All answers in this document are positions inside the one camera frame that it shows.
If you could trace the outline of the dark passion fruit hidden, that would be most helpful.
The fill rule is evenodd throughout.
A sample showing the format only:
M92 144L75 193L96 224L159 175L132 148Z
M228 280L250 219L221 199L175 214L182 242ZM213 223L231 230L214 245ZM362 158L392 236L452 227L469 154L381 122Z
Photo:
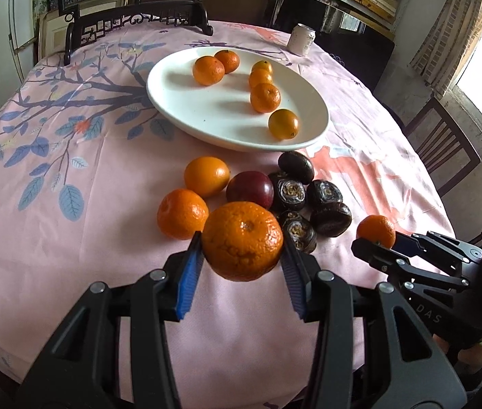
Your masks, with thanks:
M278 222L284 233L288 233L297 250L310 254L317 247L317 235L310 221L297 211L284 211Z

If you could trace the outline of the dark red plum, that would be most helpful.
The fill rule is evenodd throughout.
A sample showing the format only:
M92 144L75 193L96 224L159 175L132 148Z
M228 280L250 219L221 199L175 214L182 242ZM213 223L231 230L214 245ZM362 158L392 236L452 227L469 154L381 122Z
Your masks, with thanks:
M244 171L232 178L226 188L228 202L249 201L268 210L272 207L274 188L265 173Z

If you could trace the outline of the pale drink can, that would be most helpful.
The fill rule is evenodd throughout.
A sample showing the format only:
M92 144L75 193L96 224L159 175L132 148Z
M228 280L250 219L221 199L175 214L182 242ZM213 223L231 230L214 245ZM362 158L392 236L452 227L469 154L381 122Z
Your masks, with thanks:
M313 28L301 23L294 26L286 48L297 56L306 56L316 38L316 31Z

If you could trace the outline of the dark passion fruit back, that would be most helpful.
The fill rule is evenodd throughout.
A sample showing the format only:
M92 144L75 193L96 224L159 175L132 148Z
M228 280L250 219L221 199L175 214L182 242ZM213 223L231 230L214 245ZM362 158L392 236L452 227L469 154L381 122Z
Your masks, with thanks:
M287 151L280 155L278 166L290 178L308 185L314 179L314 167L310 159L297 151Z

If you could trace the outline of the dark passion fruit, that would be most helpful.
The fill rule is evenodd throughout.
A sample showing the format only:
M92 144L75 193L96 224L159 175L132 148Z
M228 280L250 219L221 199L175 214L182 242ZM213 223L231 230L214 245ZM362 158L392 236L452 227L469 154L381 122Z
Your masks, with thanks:
M310 224L324 237L338 237L352 222L350 209L343 202L332 202L311 212Z
M301 182L283 172L269 173L268 177L273 187L272 211L301 211L305 207L306 189Z
M297 151L287 151L280 155L278 166L290 178L308 185L314 179L314 167L310 159Z
M307 185L306 203L311 209L319 209L342 201L343 194L331 181L315 179Z

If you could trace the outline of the orange on plate back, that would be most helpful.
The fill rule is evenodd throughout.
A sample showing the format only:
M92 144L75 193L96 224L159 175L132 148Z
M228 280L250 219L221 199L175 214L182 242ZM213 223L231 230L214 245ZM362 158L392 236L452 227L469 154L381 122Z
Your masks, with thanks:
M214 57L223 64L225 74L236 71L240 66L240 58L233 50L220 50Z

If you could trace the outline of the dark passion fruit front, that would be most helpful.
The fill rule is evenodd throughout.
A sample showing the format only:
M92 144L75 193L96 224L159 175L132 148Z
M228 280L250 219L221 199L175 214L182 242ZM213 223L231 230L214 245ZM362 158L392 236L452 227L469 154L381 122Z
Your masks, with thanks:
M310 224L324 237L338 237L352 222L350 209L343 202L332 202L311 212Z

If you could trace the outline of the large bumpy mandarin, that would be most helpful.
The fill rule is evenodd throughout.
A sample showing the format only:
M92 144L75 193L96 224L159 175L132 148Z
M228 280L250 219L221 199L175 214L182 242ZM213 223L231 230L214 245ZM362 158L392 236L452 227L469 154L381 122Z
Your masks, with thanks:
M211 269L233 282L251 282L272 271L284 243L275 216L250 201L234 201L211 212L201 235Z

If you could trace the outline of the pink floral tablecloth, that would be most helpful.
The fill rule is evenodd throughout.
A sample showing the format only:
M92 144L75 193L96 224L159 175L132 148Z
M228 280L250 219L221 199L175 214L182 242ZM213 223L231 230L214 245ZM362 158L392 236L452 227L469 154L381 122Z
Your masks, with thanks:
M402 233L454 236L419 156L393 117L342 61L289 35L214 21L214 34L131 26L41 60L0 110L0 371L21 382L37 354L95 281L131 284L184 250L156 223L163 197L184 187L185 166L210 155L232 173L271 173L278 154L240 153L186 135L151 107L146 79L168 54L236 47L269 56L308 80L331 123L307 154L336 183L353 215L338 238L320 238L320 265L350 284L384 275L351 253L358 223L387 216ZM280 267L259 280L223 280L204 265L191 311L167 324L183 408L272 408L308 382L317 325L294 312Z

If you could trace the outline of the round deer embroidery screen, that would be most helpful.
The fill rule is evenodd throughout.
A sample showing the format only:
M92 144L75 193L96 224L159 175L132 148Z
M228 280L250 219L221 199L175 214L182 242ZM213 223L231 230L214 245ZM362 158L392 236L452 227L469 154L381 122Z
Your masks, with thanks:
M71 63L73 53L80 47L95 43L107 33L125 25L156 21L175 27L196 27L207 36L213 34L204 0L125 1L126 5L83 15L79 2L68 5L66 0L57 0L59 15L67 22L63 50L64 65Z

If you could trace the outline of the partly hidden small mandarin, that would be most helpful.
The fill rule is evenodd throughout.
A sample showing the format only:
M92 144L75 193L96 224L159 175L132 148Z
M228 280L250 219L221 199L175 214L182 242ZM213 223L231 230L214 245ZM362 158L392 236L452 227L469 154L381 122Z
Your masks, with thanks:
M358 224L357 238L391 249L396 240L393 223L383 215L369 215Z

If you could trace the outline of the small orange on plate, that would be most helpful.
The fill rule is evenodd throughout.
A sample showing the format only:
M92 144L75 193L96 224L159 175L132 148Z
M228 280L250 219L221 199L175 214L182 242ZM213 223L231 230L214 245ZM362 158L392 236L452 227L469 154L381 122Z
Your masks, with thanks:
M253 90L255 87L259 86L260 84L272 84L272 83L273 83L272 74L266 69L254 69L248 77L248 84L249 84L250 90Z

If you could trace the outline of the front orange on plate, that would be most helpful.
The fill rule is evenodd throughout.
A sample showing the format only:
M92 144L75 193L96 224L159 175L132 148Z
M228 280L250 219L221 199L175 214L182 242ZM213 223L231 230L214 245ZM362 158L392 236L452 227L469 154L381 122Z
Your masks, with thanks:
M225 74L223 63L214 56L201 56L192 67L193 78L202 86L220 82Z

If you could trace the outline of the large white plate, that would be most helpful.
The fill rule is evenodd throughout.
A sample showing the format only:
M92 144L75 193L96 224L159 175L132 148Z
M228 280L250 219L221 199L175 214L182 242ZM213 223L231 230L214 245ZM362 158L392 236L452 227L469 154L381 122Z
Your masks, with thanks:
M171 123L204 142L234 151L296 151L313 144L326 131L330 115L316 88L290 65L272 61L273 84L282 95L281 107L300 120L296 137L277 140L268 129L268 115L249 102L248 75L263 56L236 49L240 67L211 86L202 86L192 74L201 56L221 47L189 47L158 61L147 78L154 107Z

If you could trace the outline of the yellowish orange on plate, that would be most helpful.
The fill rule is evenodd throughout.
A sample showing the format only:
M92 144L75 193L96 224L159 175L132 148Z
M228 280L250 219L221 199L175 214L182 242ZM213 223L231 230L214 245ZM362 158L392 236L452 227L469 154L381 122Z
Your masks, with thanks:
M254 72L256 70L263 70L265 72L268 72L269 74L273 73L272 64L268 60L260 60L260 61L256 62L252 66L251 71Z

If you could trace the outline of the smooth orange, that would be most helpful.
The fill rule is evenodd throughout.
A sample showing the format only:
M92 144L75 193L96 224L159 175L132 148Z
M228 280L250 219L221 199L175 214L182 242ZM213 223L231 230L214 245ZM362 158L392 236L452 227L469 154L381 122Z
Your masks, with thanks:
M227 187L230 175L230 169L223 160L202 156L185 167L184 181L187 189L193 190L201 198L209 198Z

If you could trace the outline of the dark wooden chair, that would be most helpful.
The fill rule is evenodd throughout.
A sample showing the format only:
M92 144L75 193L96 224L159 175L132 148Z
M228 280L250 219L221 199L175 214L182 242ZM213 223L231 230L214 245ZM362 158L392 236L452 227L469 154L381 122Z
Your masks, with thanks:
M405 126L405 135L407 137L412 135L431 113L435 113L439 120L432 130L426 133L423 141L416 148L416 154L419 155L419 159L423 162L427 172L431 175L445 167L461 152L467 156L467 162L456 169L441 186L436 188L437 193L442 198L477 168L481 163L481 158L465 132L454 120L454 117L433 95Z

